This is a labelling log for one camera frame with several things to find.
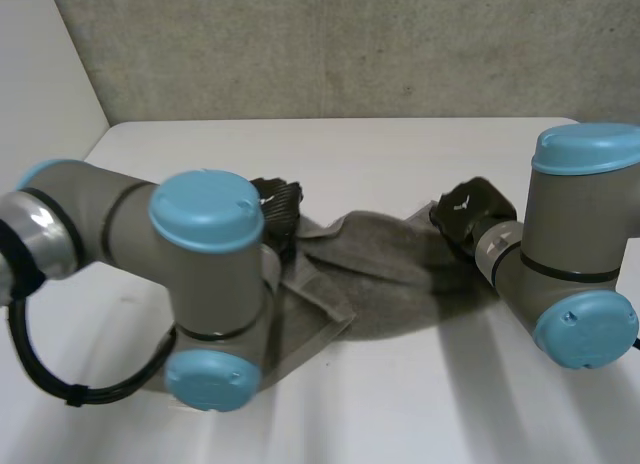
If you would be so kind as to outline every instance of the white table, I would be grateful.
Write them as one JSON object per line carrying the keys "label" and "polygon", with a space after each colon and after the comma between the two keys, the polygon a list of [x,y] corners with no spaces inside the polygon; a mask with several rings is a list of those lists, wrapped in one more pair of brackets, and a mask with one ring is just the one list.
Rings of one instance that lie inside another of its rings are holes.
{"label": "white table", "polygon": [[[323,223],[359,208],[410,215],[459,182],[489,178],[524,214],[537,135],[565,119],[346,119],[131,123],[97,166],[162,181],[207,167],[299,180]],[[619,289],[640,300],[631,245]],[[159,286],[104,265],[48,284],[31,327],[69,381],[137,370],[170,323]],[[36,390],[0,332],[0,460],[50,463],[631,463],[640,460],[640,353],[569,372],[503,306],[402,337],[337,343],[230,414],[140,392],[70,409]]]}

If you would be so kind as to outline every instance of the fabric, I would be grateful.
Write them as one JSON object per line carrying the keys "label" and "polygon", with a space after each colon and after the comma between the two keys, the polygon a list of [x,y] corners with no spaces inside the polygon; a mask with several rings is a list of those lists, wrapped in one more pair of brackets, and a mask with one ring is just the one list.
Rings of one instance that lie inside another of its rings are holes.
{"label": "fabric", "polygon": [[328,227],[301,218],[276,297],[263,387],[334,339],[415,332],[496,299],[431,224],[433,204],[405,221],[366,211]]}

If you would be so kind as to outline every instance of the blue cap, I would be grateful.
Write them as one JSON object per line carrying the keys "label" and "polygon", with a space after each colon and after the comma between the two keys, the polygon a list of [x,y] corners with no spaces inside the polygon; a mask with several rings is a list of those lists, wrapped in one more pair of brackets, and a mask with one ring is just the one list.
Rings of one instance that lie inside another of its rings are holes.
{"label": "blue cap", "polygon": [[191,171],[168,179],[154,191],[149,216],[168,241],[211,254],[257,242],[264,227],[256,188],[225,171]]}
{"label": "blue cap", "polygon": [[260,369],[226,352],[191,349],[167,361],[164,382],[171,394],[201,411],[234,411],[258,391]]}
{"label": "blue cap", "polygon": [[640,127],[629,124],[569,124],[538,137],[533,168],[544,174],[581,176],[615,171],[640,162]]}
{"label": "blue cap", "polygon": [[638,335],[638,316],[613,291],[587,291],[558,301],[538,319],[533,340],[562,367],[594,369],[627,352]]}
{"label": "blue cap", "polygon": [[27,187],[27,184],[29,184],[31,179],[36,177],[37,174],[44,171],[47,167],[53,166],[54,164],[58,164],[60,162],[83,162],[83,161],[77,161],[76,159],[49,159],[47,161],[39,162],[38,164],[36,164],[35,166],[33,166],[31,169],[29,169],[27,172],[24,173],[24,176],[22,176],[22,179],[20,179],[20,181],[18,182],[16,189],[17,190],[24,189],[25,187]]}

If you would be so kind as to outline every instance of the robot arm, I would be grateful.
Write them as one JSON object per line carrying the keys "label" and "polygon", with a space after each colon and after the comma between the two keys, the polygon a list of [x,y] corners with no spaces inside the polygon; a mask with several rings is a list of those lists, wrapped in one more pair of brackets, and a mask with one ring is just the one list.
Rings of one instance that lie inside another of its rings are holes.
{"label": "robot arm", "polygon": [[258,191],[235,174],[194,171],[156,185],[47,162],[0,200],[0,299],[94,261],[161,284],[177,334],[167,390],[196,409],[233,410],[259,387],[280,278],[263,228]]}
{"label": "robot arm", "polygon": [[432,220],[559,365],[597,368],[629,350],[638,317],[616,292],[640,231],[640,128],[575,124],[538,139],[524,222],[487,181],[442,196]]}

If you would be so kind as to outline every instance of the black cable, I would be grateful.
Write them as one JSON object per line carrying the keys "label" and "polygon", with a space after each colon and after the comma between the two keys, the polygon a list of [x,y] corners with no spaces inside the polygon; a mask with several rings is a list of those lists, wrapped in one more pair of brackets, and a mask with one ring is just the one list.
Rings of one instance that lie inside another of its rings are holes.
{"label": "black cable", "polygon": [[79,384],[70,385],[54,376],[38,359],[29,339],[26,299],[13,300],[8,307],[9,331],[24,371],[44,392],[64,399],[74,407],[109,404],[129,397],[162,368],[176,343],[176,330],[172,327],[149,362],[140,371],[113,386],[91,389]]}

